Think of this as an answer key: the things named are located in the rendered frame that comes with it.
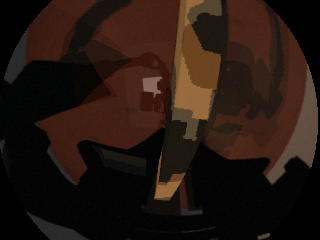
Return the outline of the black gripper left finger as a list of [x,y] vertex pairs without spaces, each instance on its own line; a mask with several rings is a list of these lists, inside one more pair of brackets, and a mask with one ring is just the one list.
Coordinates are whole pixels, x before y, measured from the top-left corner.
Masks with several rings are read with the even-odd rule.
[[77,149],[87,168],[92,167],[120,179],[135,181],[140,207],[145,208],[159,167],[164,129],[161,128],[155,135],[147,137],[133,148],[113,148],[111,145],[81,140],[77,143]]

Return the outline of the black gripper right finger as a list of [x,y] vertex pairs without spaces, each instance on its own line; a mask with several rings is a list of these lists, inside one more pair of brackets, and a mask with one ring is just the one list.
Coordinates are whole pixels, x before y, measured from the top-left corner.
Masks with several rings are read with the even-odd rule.
[[271,163],[269,157],[243,160],[224,159],[223,156],[217,155],[213,149],[209,149],[200,141],[195,157],[183,176],[188,212],[201,211],[203,209],[201,205],[215,197],[233,179],[263,172],[269,163]]

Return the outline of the tan wooden rectangular post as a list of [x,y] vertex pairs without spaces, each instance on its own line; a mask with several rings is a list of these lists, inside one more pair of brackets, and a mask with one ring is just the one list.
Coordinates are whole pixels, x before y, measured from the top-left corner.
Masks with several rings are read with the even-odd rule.
[[145,208],[141,208],[141,212],[159,213],[159,215],[180,215],[180,188],[177,187],[171,200],[155,200],[155,191],[157,183],[157,173],[159,173],[159,167],[157,167],[155,179],[153,179],[151,193],[148,195],[148,203]]

